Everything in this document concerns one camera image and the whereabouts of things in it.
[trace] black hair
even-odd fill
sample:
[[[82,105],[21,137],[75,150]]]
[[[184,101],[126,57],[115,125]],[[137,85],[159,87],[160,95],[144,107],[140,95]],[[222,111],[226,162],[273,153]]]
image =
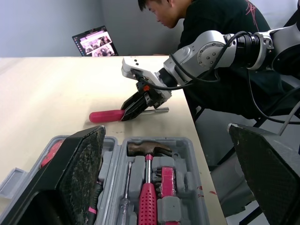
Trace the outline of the black hair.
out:
[[[143,11],[146,8],[147,1],[149,0],[138,0],[141,11]]]

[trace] black foam pad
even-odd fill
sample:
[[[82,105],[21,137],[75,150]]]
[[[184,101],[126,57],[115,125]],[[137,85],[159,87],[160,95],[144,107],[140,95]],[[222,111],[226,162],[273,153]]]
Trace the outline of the black foam pad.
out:
[[[298,224],[300,156],[271,132],[233,124],[229,134],[247,184],[270,225]]]
[[[59,184],[66,209],[76,225],[87,220],[91,195],[97,181],[105,129],[83,139]]]

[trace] laptop screen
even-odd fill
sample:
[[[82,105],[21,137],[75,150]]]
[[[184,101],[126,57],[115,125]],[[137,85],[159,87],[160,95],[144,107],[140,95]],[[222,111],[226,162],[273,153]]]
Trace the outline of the laptop screen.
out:
[[[82,56],[118,55],[106,27],[98,27],[72,37]]]

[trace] black cable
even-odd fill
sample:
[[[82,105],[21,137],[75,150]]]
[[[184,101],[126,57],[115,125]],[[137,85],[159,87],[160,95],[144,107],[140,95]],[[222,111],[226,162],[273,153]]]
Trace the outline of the black cable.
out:
[[[259,111],[259,113],[261,114],[261,116],[263,116],[264,118],[271,120],[273,122],[277,122],[277,123],[285,123],[285,121],[283,120],[277,120],[274,118],[271,118],[269,116],[267,116],[266,114],[264,114],[260,108],[257,106],[255,100],[254,100],[254,96],[253,96],[253,92],[252,92],[252,88],[251,88],[251,80],[250,80],[250,73],[249,70],[247,70],[247,82],[248,82],[248,88],[249,88],[249,92],[250,92],[250,97],[251,97],[251,101],[253,103],[253,105],[256,107],[256,109]],[[296,124],[296,125],[300,125],[300,122],[289,122],[289,124]]]
[[[182,86],[177,86],[177,87],[171,87],[171,88],[169,88],[169,87],[161,87],[161,86],[157,86],[155,84],[152,84],[152,83],[146,81],[142,77],[138,78],[137,80],[140,81],[140,82],[145,83],[146,85],[148,85],[151,88],[158,89],[158,90],[180,90],[180,89],[183,89],[183,88],[190,87],[190,86],[194,85],[194,83],[191,82],[191,83],[188,83],[188,84],[185,84],[185,85],[182,85]]]
[[[230,44],[235,40],[237,39],[239,36],[242,36],[242,35],[245,35],[245,34],[248,34],[247,32],[245,31],[240,31],[238,33],[236,33],[235,35],[233,35],[228,41],[227,43],[224,45],[224,47],[222,48],[222,50],[220,51],[219,55],[217,56],[216,58],[216,61],[212,64],[211,68],[205,72],[205,74],[201,77],[201,78],[198,78],[198,77],[195,77],[193,75],[191,75],[188,71],[186,71],[182,65],[180,65],[180,63],[175,59],[175,57],[173,56],[173,54],[170,54],[170,57],[171,59],[174,61],[174,63],[176,64],[176,66],[186,75],[188,76],[189,78],[191,78],[192,80],[194,81],[198,81],[198,82],[207,82],[207,83],[215,83],[215,82],[219,82],[220,81],[220,78],[217,77],[216,80],[214,81],[207,81],[207,80],[204,80],[203,78],[207,77],[209,74],[211,74],[211,72],[215,69],[215,67],[217,66],[217,64],[219,63],[219,61],[221,60],[222,56],[224,55],[226,49],[230,46]]]
[[[171,57],[171,59],[174,61],[174,63],[175,63],[175,65],[186,75],[186,76],[188,76],[189,78],[191,78],[192,80],[194,80],[194,81],[198,81],[198,82],[206,82],[206,83],[215,83],[215,82],[219,82],[220,81],[220,78],[219,77],[217,77],[217,79],[216,80],[214,80],[214,81],[207,81],[207,80],[203,80],[203,79],[201,79],[201,78],[198,78],[198,77],[195,77],[195,76],[193,76],[193,75],[191,75],[188,71],[186,71],[183,67],[182,67],[182,65],[180,65],[180,63],[175,59],[175,57],[174,57],[174,55],[173,54],[170,54],[170,57]]]
[[[286,93],[283,97],[281,97],[276,103],[274,103],[269,109],[268,111],[271,110],[270,113],[268,113],[269,116],[273,115],[274,112],[276,112],[276,110],[278,109],[279,105],[286,100],[288,97],[293,96],[294,94],[296,94],[297,92],[300,92],[300,87],[294,88],[292,90],[290,90],[288,93]]]
[[[297,110],[300,108],[300,101],[295,105],[295,107],[291,110],[290,114],[286,117],[285,123],[282,125],[280,131],[278,132],[278,135],[281,136],[286,129],[287,125],[290,123],[293,115],[297,112]]]

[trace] man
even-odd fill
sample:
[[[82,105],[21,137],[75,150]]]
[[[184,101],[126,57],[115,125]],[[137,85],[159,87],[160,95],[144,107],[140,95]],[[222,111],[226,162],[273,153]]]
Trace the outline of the man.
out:
[[[179,49],[193,43],[208,30],[222,34],[270,30],[263,15],[248,0],[138,0],[138,3],[141,10],[149,8],[157,21],[168,28],[174,28],[179,19],[185,19]],[[247,69],[218,68],[217,72],[220,82],[198,82],[185,89],[192,115],[200,105],[215,111],[240,114],[248,119],[260,117],[248,91]],[[255,101],[266,112],[285,92],[280,75],[272,71],[250,72],[250,75]]]

